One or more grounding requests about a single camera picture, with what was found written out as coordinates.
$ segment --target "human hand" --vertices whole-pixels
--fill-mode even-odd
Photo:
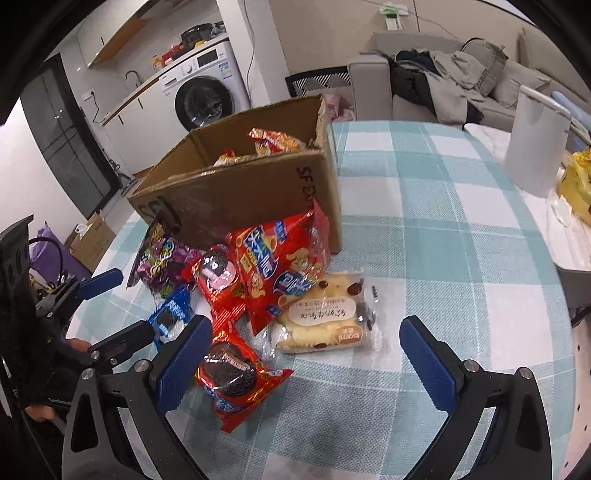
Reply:
[[[66,343],[70,345],[74,350],[79,352],[87,352],[91,347],[90,343],[86,340],[80,340],[79,338],[67,338]],[[25,408],[25,412],[35,421],[53,421],[56,418],[56,411],[47,405],[41,405],[34,403]]]

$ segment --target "blue oreo package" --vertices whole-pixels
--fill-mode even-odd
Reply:
[[[180,287],[148,319],[154,328],[156,348],[176,340],[192,318],[191,294],[187,287]]]

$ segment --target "snack bag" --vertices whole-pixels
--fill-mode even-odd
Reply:
[[[252,333],[257,335],[311,289],[330,263],[329,223],[320,206],[228,235],[248,293]]]
[[[215,399],[222,430],[231,433],[293,370],[268,369],[230,323],[214,322],[213,334],[195,380]]]
[[[324,274],[269,325],[267,341],[287,353],[368,346],[376,321],[374,288],[372,294],[362,270]]]
[[[256,158],[254,155],[240,155],[236,156],[236,153],[231,148],[226,148],[223,151],[223,154],[220,155],[216,162],[213,164],[214,167],[219,165],[229,165],[232,163],[239,163],[241,161],[250,160],[251,158]]]
[[[148,319],[156,333],[154,337],[156,347],[159,349],[163,344],[176,340],[191,318],[193,318],[191,296],[187,287],[181,287]]]
[[[182,276],[199,286],[214,319],[234,322],[246,311],[246,289],[226,245],[212,246],[203,258],[187,266]]]
[[[153,245],[151,253],[152,257],[139,265],[137,275],[153,293],[160,294],[164,299],[186,284],[181,275],[185,265],[201,258],[199,250],[167,237]]]
[[[273,153],[297,152],[306,147],[304,142],[273,130],[253,128],[248,136],[254,140],[256,152],[261,157],[267,157]]]
[[[157,216],[144,236],[135,257],[128,287],[141,280],[154,294],[163,299],[186,281],[181,273],[187,264],[201,258],[201,252],[167,236],[160,216]]]
[[[162,241],[163,238],[164,227],[160,222],[160,218],[157,216],[149,225],[148,230],[144,235],[144,239],[138,248],[138,253],[135,256],[133,266],[131,267],[131,273],[127,280],[127,288],[137,285],[140,281],[140,276],[138,274],[138,268],[140,265],[144,265],[146,262],[150,265],[154,265],[156,260],[152,253],[152,247]]]

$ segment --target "purple bag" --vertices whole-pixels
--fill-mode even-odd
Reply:
[[[56,241],[60,245],[61,254],[64,257],[64,271],[69,275],[75,275],[78,280],[92,277],[88,268],[82,265],[62,244],[47,225],[43,225],[37,232],[37,236],[45,236]],[[46,281],[56,282],[60,274],[60,255],[57,247],[49,242],[36,242],[29,247],[31,267]]]

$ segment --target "washing machine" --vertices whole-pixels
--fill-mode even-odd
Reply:
[[[182,61],[159,78],[168,112],[184,134],[250,108],[232,45],[223,41]]]

